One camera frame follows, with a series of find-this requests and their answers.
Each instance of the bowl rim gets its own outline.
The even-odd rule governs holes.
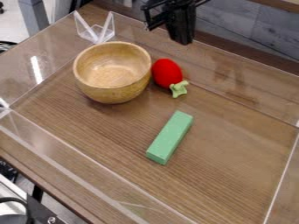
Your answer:
[[[137,80],[134,81],[131,84],[129,85],[125,85],[125,86],[121,86],[121,87],[97,87],[94,85],[90,85],[82,78],[81,78],[81,75],[79,75],[79,71],[78,71],[78,64],[79,64],[79,60],[82,58],[82,56],[94,48],[98,48],[99,46],[106,46],[106,45],[127,45],[127,46],[133,46],[135,48],[138,48],[138,50],[141,52],[145,53],[145,56],[149,58],[149,71],[143,74],[143,76]],[[149,53],[149,51],[139,45],[134,44],[134,43],[130,43],[130,42],[126,42],[126,41],[110,41],[110,42],[106,42],[106,43],[101,43],[101,44],[97,44],[91,47],[89,47],[86,50],[83,50],[75,61],[74,61],[74,64],[73,64],[73,71],[75,73],[75,77],[77,79],[87,86],[90,86],[91,88],[99,88],[99,89],[118,89],[118,88],[123,88],[123,87],[130,87],[131,85],[137,84],[145,77],[146,75],[149,74],[149,72],[151,71],[151,65],[153,65],[153,58],[151,58],[151,55]]]

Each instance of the wooden bowl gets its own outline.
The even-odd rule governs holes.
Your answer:
[[[138,45],[126,42],[94,45],[74,62],[79,88],[98,102],[127,102],[146,89],[151,65],[151,56]]]

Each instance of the green block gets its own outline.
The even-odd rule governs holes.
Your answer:
[[[146,151],[146,156],[158,164],[167,164],[192,125],[193,116],[177,110]]]

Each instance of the green rectangular block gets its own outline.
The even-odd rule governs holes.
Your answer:
[[[167,164],[192,125],[193,116],[177,110],[146,151],[146,156],[158,164]]]

